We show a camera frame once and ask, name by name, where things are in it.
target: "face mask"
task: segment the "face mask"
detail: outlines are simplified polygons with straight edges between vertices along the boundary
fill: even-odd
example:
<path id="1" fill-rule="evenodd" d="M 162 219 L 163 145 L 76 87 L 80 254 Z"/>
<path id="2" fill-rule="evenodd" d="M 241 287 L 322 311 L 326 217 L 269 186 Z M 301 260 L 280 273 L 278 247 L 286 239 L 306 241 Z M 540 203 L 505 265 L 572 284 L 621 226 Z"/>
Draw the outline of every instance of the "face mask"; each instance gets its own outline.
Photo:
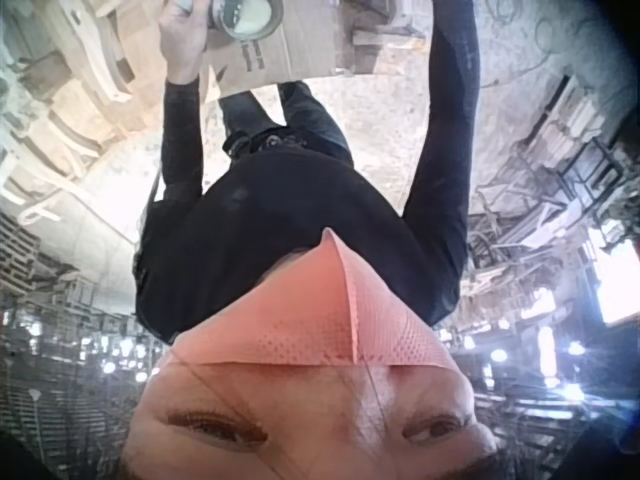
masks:
<path id="1" fill-rule="evenodd" d="M 330 229 L 318 247 L 178 336 L 161 366 L 172 362 L 459 371 L 433 330 Z"/>

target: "dirt floor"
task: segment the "dirt floor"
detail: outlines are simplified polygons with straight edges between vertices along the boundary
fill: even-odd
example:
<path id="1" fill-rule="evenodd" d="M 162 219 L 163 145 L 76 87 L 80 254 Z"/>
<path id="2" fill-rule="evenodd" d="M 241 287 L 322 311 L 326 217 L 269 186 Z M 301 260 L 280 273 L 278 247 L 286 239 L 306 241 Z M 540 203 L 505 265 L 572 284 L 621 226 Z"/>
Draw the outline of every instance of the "dirt floor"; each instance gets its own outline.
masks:
<path id="1" fill-rule="evenodd" d="M 483 0 L 476 2 L 482 55 L 482 93 L 477 115 L 473 185 L 486 183 L 526 137 L 563 72 L 574 72 L 596 93 L 607 115 L 606 137 L 635 102 L 637 76 L 606 20 L 579 0 Z M 429 8 L 416 20 L 428 36 Z M 309 81 L 350 142 L 357 169 L 402 210 L 428 125 L 428 52 L 405 55 L 403 75 L 356 76 Z M 276 90 L 257 92 L 274 120 L 282 121 Z M 224 132 L 215 104 L 203 109 L 206 185 L 228 167 L 220 147 Z M 133 310 L 131 261 L 138 223 L 157 172 L 161 132 L 139 135 L 112 148 L 82 186 L 98 198 L 97 210 L 77 200 L 56 206 L 63 221 L 30 228 L 44 251 L 98 281 L 97 307 Z M 473 211 L 479 210 L 474 199 Z"/>

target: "cardboard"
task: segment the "cardboard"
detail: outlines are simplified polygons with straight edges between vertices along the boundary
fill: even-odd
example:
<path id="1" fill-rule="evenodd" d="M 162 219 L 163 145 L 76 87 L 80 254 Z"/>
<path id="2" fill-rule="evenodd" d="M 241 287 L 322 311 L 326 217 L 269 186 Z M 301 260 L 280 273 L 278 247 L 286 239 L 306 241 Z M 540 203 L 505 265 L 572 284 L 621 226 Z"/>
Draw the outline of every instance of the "cardboard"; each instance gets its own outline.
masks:
<path id="1" fill-rule="evenodd" d="M 234 41 L 210 30 L 203 75 L 207 101 L 275 83 L 350 70 L 342 9 L 335 0 L 286 0 L 284 19 L 269 37 Z"/>

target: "person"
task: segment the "person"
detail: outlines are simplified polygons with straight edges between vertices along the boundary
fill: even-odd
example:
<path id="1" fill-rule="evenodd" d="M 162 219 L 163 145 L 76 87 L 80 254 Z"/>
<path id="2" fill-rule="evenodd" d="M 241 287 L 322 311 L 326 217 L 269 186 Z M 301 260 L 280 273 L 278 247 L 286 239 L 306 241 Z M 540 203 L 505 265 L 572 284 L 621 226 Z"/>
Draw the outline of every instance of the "person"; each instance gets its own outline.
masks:
<path id="1" fill-rule="evenodd" d="M 202 194 L 208 5 L 169 1 L 160 21 L 166 189 L 134 275 L 139 321 L 171 348 L 121 478 L 497 478 L 496 441 L 431 328 L 466 262 L 473 1 L 433 0 L 429 128 L 401 216 L 303 82 L 278 86 L 286 126 L 250 92 L 219 102 L 231 166 Z"/>

